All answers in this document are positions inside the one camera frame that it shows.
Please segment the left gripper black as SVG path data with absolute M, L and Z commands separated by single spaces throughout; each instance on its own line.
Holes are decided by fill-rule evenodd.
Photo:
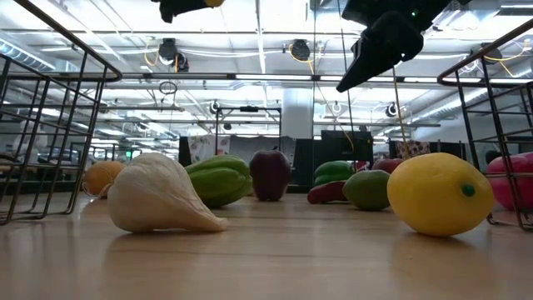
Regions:
M 151 0 L 159 4 L 162 21 L 172 23 L 175 16 L 182 12 L 196 11 L 208 8 L 205 0 Z

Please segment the bright red apple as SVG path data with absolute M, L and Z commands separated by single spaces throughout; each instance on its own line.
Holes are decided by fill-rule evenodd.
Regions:
M 372 170 L 382 170 L 387 173 L 392 173 L 404 160 L 400 158 L 383 158 L 374 162 L 371 167 Z

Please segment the light floral cloth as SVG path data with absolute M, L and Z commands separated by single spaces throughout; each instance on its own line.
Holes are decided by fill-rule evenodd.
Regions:
M 187 138 L 192 163 L 207 160 L 216 155 L 230 152 L 231 138 L 215 135 L 191 136 Z

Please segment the black monitor panel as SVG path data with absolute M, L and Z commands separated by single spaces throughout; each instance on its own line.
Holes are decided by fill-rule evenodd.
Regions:
M 322 130 L 321 156 L 343 161 L 373 161 L 373 138 L 369 132 Z

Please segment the green bell pepper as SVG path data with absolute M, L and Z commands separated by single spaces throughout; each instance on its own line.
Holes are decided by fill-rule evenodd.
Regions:
M 347 180 L 353 174 L 353 167 L 347 161 L 325 162 L 315 170 L 314 185 Z

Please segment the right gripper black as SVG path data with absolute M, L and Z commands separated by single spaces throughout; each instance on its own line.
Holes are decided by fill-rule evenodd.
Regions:
M 451 0 L 347 0 L 341 16 L 366 29 L 351 46 L 354 59 L 336 90 L 343 93 L 414 58 L 431 27 Z

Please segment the distant black rig frame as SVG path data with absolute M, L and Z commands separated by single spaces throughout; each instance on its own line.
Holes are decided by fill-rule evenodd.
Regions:
M 234 110 L 239 110 L 241 113 L 258 113 L 260 111 L 265 112 L 275 123 L 278 124 L 278 144 L 272 148 L 272 151 L 279 151 L 282 145 L 282 121 L 281 121 L 281 113 L 282 109 L 280 107 L 257 107 L 252 105 L 246 105 L 246 106 L 240 106 L 238 108 L 235 107 L 223 107 L 223 106 L 216 106 L 214 108 L 214 115 L 216 117 L 215 119 L 215 148 L 214 148 L 214 155 L 218 155 L 218 148 L 219 148 L 219 125 L 222 123 L 222 119 L 226 116 L 229 116 L 233 113 Z M 279 114 L 279 118 L 275 119 L 271 114 L 270 111 L 276 111 Z

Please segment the dark floral cloth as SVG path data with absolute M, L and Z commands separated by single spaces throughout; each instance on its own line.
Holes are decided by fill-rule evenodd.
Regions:
M 407 160 L 416 156 L 428 154 L 431 152 L 428 142 L 409 140 L 407 142 L 395 142 L 396 157 Z

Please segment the red chili pepper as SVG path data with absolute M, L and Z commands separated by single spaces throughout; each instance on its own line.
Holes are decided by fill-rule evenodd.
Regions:
M 310 204 L 321 204 L 330 202 L 346 202 L 343 194 L 345 181 L 328 182 L 312 188 L 307 194 L 307 201 Z

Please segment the orange fruit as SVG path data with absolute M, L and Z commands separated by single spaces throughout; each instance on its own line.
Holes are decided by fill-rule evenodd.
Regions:
M 84 173 L 82 190 L 87 195 L 106 198 L 108 189 L 125 167 L 124 163 L 118 161 L 96 162 Z

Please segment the green lime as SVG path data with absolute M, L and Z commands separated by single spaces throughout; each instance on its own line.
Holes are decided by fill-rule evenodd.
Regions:
M 342 192 L 346 199 L 362 211 L 378 212 L 390 207 L 387 184 L 390 174 L 382 170 L 366 170 L 346 180 Z

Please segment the green chayote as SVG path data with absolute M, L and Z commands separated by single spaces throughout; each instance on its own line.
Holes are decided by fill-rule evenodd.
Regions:
M 221 208 L 252 190 L 248 164 L 232 155 L 221 155 L 185 167 L 192 185 L 208 208 Z

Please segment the white garlic bulb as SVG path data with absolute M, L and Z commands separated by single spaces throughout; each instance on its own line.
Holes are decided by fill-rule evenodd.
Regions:
M 130 233 L 228 227 L 199 198 L 185 168 L 155 152 L 133 158 L 121 170 L 107 192 L 107 211 L 115 226 Z

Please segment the white partition cloth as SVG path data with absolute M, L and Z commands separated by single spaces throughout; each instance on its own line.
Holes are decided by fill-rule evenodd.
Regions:
M 296 151 L 296 139 L 291 137 L 230 137 L 229 154 L 249 163 L 255 153 L 276 149 L 282 152 L 292 165 Z

